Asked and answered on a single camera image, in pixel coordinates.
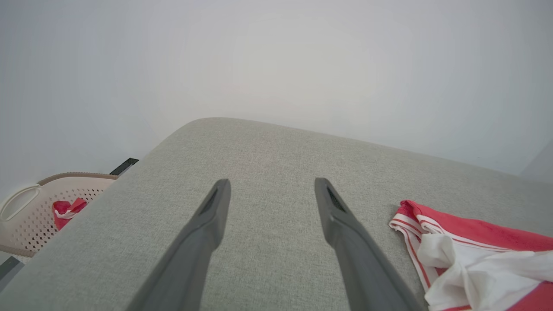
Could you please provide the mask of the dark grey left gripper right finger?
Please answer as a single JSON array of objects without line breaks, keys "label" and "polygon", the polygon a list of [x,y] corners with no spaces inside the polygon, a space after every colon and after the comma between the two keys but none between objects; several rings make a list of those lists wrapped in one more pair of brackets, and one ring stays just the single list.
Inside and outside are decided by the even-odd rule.
[{"label": "dark grey left gripper right finger", "polygon": [[316,178],[314,191],[324,238],[336,254],[351,311],[423,311],[331,182]]}]

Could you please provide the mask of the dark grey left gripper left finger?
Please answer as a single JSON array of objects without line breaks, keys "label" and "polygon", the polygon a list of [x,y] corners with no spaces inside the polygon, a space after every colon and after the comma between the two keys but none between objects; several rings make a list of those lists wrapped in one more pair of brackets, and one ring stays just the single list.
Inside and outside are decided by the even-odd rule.
[{"label": "dark grey left gripper left finger", "polygon": [[229,179],[216,181],[126,311],[199,311],[210,258],[224,237],[230,198]]}]

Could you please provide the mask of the red white striped jersey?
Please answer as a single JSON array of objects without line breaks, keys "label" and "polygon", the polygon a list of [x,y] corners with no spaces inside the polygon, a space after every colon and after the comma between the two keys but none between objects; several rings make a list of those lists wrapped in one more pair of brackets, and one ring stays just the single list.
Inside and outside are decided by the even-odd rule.
[{"label": "red white striped jersey", "polygon": [[402,201],[404,236],[429,311],[553,311],[553,238]]}]

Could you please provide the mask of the red white garment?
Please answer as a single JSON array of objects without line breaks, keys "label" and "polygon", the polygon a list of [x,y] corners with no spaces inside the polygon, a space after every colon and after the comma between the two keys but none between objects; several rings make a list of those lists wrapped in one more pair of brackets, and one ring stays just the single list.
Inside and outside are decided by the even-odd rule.
[{"label": "red white garment", "polygon": [[88,202],[80,197],[76,198],[74,202],[69,201],[56,201],[53,202],[51,210],[53,212],[54,224],[57,230],[61,230],[71,219],[79,214],[86,206]]}]

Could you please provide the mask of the beige perforated laundry basket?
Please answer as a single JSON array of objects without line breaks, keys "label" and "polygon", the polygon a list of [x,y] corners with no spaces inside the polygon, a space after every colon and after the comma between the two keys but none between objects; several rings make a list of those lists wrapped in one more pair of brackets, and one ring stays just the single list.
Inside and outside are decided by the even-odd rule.
[{"label": "beige perforated laundry basket", "polygon": [[69,172],[16,191],[0,203],[0,251],[33,257],[58,233],[53,202],[72,203],[80,197],[89,206],[117,179],[116,175]]}]

